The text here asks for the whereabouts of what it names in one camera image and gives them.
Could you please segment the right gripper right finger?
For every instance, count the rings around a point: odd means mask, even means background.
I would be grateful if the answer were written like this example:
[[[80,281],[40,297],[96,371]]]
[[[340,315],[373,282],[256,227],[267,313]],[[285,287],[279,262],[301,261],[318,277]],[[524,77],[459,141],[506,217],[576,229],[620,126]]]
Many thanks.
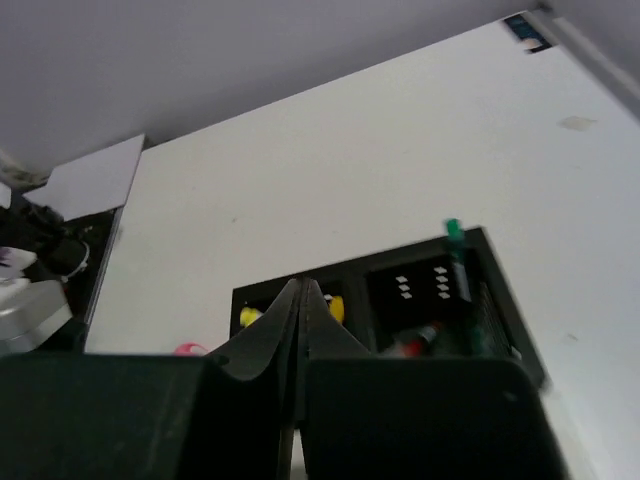
[[[371,352],[330,314],[316,280],[303,278],[298,309],[298,419],[306,419],[312,360],[366,358]]]

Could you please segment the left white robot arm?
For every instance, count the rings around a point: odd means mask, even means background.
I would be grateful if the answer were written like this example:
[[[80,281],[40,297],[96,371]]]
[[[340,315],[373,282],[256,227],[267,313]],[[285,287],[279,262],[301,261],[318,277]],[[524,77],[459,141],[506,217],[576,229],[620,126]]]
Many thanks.
[[[66,284],[89,264],[90,246],[55,209],[22,192],[43,176],[1,157],[1,354],[34,351],[73,314]]]

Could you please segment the white marker yellow cap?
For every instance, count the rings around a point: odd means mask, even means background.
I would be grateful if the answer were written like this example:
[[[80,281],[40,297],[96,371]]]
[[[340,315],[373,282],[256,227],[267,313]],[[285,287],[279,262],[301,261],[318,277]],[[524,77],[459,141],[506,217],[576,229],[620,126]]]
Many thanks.
[[[258,320],[263,313],[249,306],[243,307],[240,312],[239,323],[242,328],[247,328],[252,325],[256,320]]]

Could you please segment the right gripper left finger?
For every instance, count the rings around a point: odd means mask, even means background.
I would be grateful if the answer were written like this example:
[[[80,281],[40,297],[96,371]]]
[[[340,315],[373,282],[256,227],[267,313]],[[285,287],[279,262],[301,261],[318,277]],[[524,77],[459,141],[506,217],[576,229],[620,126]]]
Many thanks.
[[[217,430],[295,422],[300,281],[287,281],[264,314],[209,354]]]

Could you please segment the green gel pen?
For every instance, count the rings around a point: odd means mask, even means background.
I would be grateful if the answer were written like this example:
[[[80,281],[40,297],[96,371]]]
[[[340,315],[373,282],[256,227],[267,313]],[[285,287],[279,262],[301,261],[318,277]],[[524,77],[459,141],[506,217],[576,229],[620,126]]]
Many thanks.
[[[449,254],[458,285],[458,296],[461,313],[464,316],[464,327],[468,338],[469,352],[476,353],[475,320],[473,319],[473,300],[469,279],[465,266],[466,242],[465,232],[456,218],[446,219],[444,222]]]

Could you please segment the red ink pen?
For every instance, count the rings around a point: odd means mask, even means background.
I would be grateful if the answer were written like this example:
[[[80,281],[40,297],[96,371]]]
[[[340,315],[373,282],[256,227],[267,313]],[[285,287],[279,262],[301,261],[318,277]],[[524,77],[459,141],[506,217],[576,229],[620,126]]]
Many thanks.
[[[381,355],[394,358],[420,357],[432,349],[441,330],[442,326],[439,323],[403,330],[394,337],[392,345]]]

